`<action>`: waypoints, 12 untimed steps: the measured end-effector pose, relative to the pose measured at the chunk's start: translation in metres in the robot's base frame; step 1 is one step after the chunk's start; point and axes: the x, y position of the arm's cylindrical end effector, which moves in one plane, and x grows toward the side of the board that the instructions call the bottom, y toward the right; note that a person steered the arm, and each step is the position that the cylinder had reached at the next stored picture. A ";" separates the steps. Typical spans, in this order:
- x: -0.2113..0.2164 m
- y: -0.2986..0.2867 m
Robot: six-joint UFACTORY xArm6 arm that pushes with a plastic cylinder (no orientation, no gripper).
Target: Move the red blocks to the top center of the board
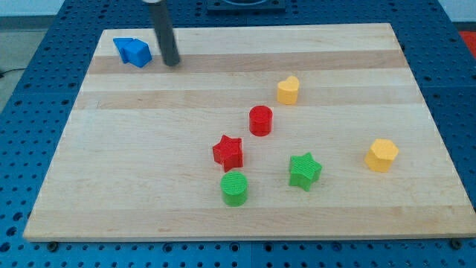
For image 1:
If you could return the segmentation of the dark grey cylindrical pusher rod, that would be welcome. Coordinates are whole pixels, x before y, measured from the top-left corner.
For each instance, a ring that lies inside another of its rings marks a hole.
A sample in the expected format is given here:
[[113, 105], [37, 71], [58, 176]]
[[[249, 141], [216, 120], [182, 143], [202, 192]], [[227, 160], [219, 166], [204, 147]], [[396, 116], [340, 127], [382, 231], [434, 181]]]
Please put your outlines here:
[[181, 58], [167, 8], [167, 0], [148, 1], [148, 7], [162, 60], [166, 66], [177, 66]]

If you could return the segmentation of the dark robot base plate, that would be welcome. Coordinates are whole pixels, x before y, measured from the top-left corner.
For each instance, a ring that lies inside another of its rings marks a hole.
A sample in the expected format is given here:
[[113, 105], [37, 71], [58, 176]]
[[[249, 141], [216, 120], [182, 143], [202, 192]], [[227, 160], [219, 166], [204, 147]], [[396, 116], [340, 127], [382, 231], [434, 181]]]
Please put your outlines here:
[[207, 12], [285, 11], [286, 0], [207, 0]]

